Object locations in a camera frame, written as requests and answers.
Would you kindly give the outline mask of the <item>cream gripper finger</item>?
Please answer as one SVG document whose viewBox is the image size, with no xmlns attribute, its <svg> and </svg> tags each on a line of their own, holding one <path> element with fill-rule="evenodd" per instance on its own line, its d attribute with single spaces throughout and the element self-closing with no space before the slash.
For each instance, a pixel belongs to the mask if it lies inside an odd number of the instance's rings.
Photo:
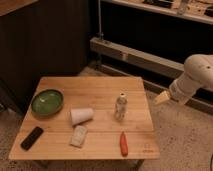
<svg viewBox="0 0 213 171">
<path fill-rule="evenodd" d="M 164 103 L 171 99 L 171 95 L 168 91 L 162 91 L 158 96 L 155 97 L 154 103 L 156 105 Z"/>
</svg>

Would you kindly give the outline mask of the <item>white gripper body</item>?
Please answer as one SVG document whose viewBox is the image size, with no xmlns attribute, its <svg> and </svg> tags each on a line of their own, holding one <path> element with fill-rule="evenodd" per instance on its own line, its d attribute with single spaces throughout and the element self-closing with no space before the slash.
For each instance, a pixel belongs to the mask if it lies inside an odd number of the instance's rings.
<svg viewBox="0 0 213 171">
<path fill-rule="evenodd" d="M 191 98 L 189 81 L 186 78 L 175 79 L 169 86 L 172 99 L 177 102 L 187 102 Z"/>
</svg>

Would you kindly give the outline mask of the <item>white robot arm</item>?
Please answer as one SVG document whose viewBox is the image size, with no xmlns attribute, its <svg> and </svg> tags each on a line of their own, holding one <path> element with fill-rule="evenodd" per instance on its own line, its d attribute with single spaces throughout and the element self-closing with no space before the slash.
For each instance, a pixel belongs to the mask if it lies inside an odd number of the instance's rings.
<svg viewBox="0 0 213 171">
<path fill-rule="evenodd" d="M 184 105 L 203 87 L 213 91 L 213 55 L 191 55 L 184 62 L 183 73 L 170 84 L 168 90 L 155 97 L 154 103 L 158 105 L 173 99 Z"/>
</svg>

